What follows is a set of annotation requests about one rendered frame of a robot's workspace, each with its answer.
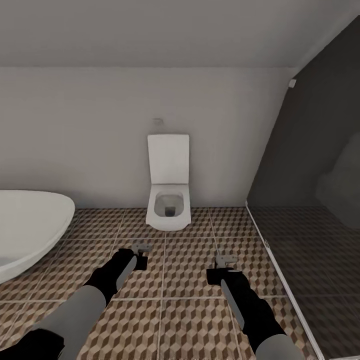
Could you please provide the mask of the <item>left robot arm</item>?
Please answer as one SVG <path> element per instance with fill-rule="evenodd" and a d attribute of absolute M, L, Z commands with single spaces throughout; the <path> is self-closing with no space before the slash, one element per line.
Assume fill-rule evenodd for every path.
<path fill-rule="evenodd" d="M 130 276 L 147 269 L 153 246 L 134 243 L 120 248 L 112 260 L 95 269 L 90 279 L 16 342 L 0 351 L 0 360 L 76 360 L 99 317 Z"/>

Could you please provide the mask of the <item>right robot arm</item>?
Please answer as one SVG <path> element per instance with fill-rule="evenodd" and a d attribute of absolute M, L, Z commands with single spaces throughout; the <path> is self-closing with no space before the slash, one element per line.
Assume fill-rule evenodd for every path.
<path fill-rule="evenodd" d="M 207 269 L 207 282 L 221 286 L 240 329 L 248 336 L 256 360 L 305 360 L 275 320 L 268 302 L 250 288 L 242 271 L 226 267 L 237 261 L 234 254 L 216 256 L 215 268 Z"/>

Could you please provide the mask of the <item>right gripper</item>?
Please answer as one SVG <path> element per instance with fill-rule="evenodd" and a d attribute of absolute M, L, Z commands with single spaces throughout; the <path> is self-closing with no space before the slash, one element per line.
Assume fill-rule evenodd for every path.
<path fill-rule="evenodd" d="M 234 268 L 227 267 L 227 268 L 214 268 L 214 269 L 207 269 L 207 282 L 209 285 L 219 285 L 219 276 L 223 270 L 232 270 Z"/>

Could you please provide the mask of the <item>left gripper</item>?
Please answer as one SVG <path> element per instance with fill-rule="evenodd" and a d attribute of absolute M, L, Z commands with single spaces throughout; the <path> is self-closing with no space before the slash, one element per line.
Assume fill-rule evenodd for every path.
<path fill-rule="evenodd" d="M 137 258 L 137 262 L 134 271 L 136 270 L 145 271 L 147 269 L 148 257 L 136 255 L 136 258 Z"/>

